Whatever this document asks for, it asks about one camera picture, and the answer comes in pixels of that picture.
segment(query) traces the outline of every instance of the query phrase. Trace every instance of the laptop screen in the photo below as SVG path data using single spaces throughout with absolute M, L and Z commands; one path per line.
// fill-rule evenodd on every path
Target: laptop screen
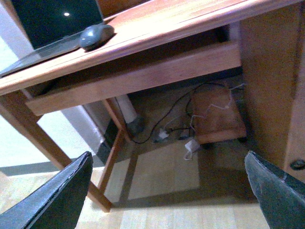
M 12 0 L 34 49 L 103 22 L 95 0 Z

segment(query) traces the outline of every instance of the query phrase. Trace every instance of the plug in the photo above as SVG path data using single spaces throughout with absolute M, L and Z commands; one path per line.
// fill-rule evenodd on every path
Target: plug
M 191 141 L 185 144 L 185 148 L 192 154 L 200 148 L 200 145 L 198 142 L 196 142 L 195 139 L 192 139 Z
M 161 139 L 166 139 L 169 136 L 169 134 L 164 129 L 160 128 L 158 136 Z

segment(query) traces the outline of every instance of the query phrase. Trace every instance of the white wall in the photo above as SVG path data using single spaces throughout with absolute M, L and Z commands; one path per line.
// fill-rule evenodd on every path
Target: white wall
M 0 4 L 0 71 L 32 51 L 30 42 L 24 37 L 10 15 Z M 99 121 L 100 128 L 90 119 L 83 107 L 44 115 L 38 124 L 70 157 L 76 158 L 85 151 L 95 154 L 101 142 L 102 131 L 109 122 L 107 113 Z M 96 121 L 99 114 L 92 114 Z M 0 116 L 0 167 L 47 162 L 48 159 L 25 137 Z

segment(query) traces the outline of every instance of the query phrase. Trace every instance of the power adapter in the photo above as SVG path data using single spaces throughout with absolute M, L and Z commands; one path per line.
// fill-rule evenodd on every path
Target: power adapter
M 192 139 L 191 141 L 185 144 L 185 148 L 192 154 L 200 148 L 200 145 L 198 142 L 196 142 L 195 139 Z

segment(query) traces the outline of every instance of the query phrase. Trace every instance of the white cable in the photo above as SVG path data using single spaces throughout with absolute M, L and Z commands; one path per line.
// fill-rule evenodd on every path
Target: white cable
M 236 86 L 234 88 L 230 88 L 230 90 L 234 90 L 236 88 L 239 88 L 239 87 L 242 87 L 242 86 L 245 86 L 245 85 L 247 85 L 247 84 L 246 83 L 242 83 L 242 84 L 240 84 L 240 85 L 238 85 L 238 86 Z
M 186 161 L 190 161 L 193 157 L 193 153 L 191 153 L 190 151 L 187 151 L 187 153 L 184 155 L 183 159 Z
M 229 91 L 230 91 L 230 93 L 229 93 L 230 101 L 228 102 L 228 104 L 227 104 L 226 106 L 221 107 L 221 106 L 217 106 L 217 105 L 215 105 L 215 104 L 210 104 L 210 105 L 208 106 L 208 108 L 205 110 L 205 116 L 202 116 L 202 115 L 192 115 L 191 121 L 190 121 L 190 127 L 194 130 L 194 132 L 196 132 L 195 128 L 192 126 L 193 118 L 194 118 L 194 117 L 206 118 L 207 113 L 210 111 L 211 107 L 216 107 L 216 108 L 219 108 L 219 109 L 222 109 L 222 110 L 229 109 L 229 108 L 230 108 L 230 105 L 231 105 L 231 103 L 232 103 L 232 101 L 233 101 L 232 90 L 234 90 L 234 89 L 236 89 L 236 88 L 239 88 L 239 87 L 242 87 L 242 86 L 244 86 L 244 85 L 246 85 L 246 84 L 245 84 L 245 83 L 242 83 L 242 84 L 240 84 L 240 85 L 238 85 L 238 86 L 236 86 L 236 87 L 229 88 Z

